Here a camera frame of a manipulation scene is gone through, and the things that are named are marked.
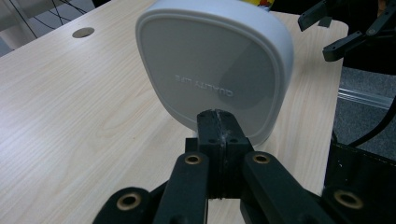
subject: table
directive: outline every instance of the table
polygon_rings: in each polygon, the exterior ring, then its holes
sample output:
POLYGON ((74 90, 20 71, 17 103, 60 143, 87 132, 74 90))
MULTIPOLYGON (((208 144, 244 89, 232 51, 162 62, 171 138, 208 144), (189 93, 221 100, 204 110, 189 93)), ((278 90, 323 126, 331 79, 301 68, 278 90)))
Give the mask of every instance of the table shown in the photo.
MULTIPOLYGON (((111 1, 0 59, 0 222, 90 223, 130 186, 153 190, 169 178, 191 131, 164 110, 134 40, 153 1, 111 1), (92 35, 74 38, 84 27, 92 35)), ((342 62, 324 46, 347 34, 333 21, 289 27, 295 65, 268 151, 320 194, 342 62)), ((213 201, 208 223, 243 223, 237 200, 213 201)))

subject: wood grain surface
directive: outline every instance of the wood grain surface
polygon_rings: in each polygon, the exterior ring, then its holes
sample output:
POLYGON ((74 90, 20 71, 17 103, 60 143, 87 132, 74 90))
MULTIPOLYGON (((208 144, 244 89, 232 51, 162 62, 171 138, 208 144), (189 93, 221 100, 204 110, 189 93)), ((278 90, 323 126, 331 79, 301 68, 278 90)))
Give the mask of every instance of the wood grain surface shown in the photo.
MULTIPOLYGON (((152 2, 111 1, 0 58, 0 223, 91 223, 117 190, 169 178, 191 131, 164 110, 137 52, 134 24, 152 2), (94 33, 72 37, 84 27, 94 33)), ((347 27, 301 33, 297 16, 274 14, 293 36, 294 72, 257 149, 319 194, 342 66, 321 50, 347 27)), ((239 202, 210 202, 208 223, 244 223, 239 202)))

